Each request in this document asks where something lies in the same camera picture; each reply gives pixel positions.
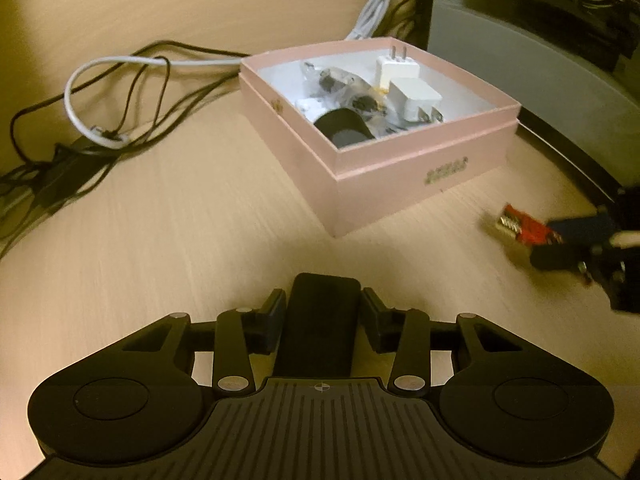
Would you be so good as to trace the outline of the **white charger cube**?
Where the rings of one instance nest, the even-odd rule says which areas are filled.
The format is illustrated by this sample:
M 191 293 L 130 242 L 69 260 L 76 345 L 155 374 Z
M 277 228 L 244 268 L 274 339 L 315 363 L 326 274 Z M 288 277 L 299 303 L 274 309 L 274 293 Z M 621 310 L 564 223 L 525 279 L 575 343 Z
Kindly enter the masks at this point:
M 391 46 L 390 52 L 380 55 L 376 59 L 375 65 L 375 87 L 381 90 L 388 90 L 390 82 L 395 78 L 418 78 L 420 76 L 420 65 L 409 58 L 407 48 Z
M 398 117 L 405 122 L 442 119 L 442 114 L 437 109 L 442 102 L 442 95 L 421 78 L 392 78 L 387 97 Z

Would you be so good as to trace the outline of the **black remote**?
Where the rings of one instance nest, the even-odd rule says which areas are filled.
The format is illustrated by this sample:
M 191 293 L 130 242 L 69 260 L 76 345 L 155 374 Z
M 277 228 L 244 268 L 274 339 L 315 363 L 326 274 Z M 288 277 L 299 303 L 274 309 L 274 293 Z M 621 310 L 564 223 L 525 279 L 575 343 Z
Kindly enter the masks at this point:
M 274 361 L 283 378 L 347 378 L 352 372 L 361 285 L 354 278 L 298 274 Z

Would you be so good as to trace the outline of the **black rounded case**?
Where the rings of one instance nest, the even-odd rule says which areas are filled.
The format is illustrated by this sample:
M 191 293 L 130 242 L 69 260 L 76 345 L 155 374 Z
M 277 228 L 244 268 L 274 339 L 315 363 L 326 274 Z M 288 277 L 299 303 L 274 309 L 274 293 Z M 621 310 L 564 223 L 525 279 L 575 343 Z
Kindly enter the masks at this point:
M 319 117 L 314 126 L 336 148 L 348 148 L 374 139 L 361 116 L 349 108 L 330 110 Z

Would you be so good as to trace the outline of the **red lighter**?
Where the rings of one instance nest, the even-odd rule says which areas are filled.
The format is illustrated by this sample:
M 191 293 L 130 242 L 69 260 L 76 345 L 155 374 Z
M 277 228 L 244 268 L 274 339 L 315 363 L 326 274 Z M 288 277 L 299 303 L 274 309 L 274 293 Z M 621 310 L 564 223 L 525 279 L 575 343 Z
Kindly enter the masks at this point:
M 496 227 L 508 233 L 522 245 L 533 247 L 561 244 L 561 235 L 523 211 L 506 204 L 496 221 Z

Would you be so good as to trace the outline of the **black power adapter brick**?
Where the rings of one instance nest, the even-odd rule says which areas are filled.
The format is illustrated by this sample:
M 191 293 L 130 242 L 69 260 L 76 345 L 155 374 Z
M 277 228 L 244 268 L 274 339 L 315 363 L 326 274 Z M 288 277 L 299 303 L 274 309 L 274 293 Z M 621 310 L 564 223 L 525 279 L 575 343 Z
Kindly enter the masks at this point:
M 116 158 L 113 151 L 103 151 L 98 144 L 85 138 L 70 146 L 58 144 L 52 162 L 38 174 L 32 185 L 34 205 L 48 209 L 66 202 Z

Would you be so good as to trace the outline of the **pink cardboard box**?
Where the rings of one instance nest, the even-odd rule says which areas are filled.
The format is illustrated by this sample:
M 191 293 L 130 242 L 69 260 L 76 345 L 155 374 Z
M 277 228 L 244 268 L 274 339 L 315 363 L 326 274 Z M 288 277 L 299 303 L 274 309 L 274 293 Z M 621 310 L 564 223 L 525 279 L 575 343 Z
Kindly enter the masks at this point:
M 375 81 L 376 61 L 406 54 L 442 96 L 444 119 L 337 148 L 296 106 L 302 65 L 339 67 Z M 501 165 L 518 128 L 517 100 L 431 53 L 393 38 L 333 41 L 244 58 L 246 116 L 333 236 L 425 200 Z

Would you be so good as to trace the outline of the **computer case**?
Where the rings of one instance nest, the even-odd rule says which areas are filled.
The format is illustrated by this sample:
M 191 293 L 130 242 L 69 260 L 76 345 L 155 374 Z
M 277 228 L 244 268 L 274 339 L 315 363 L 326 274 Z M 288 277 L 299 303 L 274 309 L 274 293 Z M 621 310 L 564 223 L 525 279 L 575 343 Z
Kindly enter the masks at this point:
M 427 50 L 517 99 L 566 159 L 639 182 L 639 102 L 600 68 L 463 0 L 433 0 Z

